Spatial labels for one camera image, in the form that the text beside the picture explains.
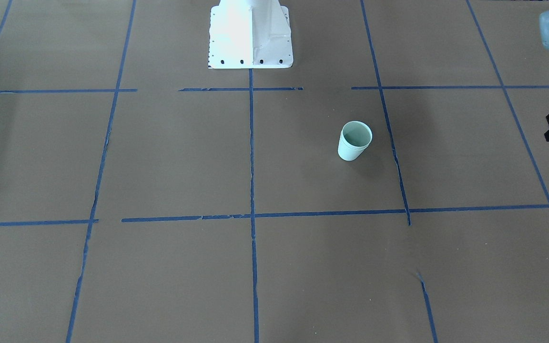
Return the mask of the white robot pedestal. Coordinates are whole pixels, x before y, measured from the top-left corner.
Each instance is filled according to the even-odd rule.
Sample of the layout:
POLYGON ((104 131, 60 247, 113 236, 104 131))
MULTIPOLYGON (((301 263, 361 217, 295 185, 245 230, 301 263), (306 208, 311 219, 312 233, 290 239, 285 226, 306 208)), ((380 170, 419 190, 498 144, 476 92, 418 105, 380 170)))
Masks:
POLYGON ((275 69, 294 64, 290 13, 278 0, 221 0, 210 12, 208 67, 275 69))

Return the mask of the mint green cup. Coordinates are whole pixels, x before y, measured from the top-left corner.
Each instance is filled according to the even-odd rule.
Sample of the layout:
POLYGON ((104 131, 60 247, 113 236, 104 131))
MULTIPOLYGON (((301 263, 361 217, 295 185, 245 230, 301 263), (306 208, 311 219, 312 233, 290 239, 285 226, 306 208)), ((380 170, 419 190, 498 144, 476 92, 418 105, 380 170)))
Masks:
POLYGON ((354 161, 372 143, 373 133, 367 124, 361 121, 345 123, 338 140, 338 156, 347 162, 354 161))

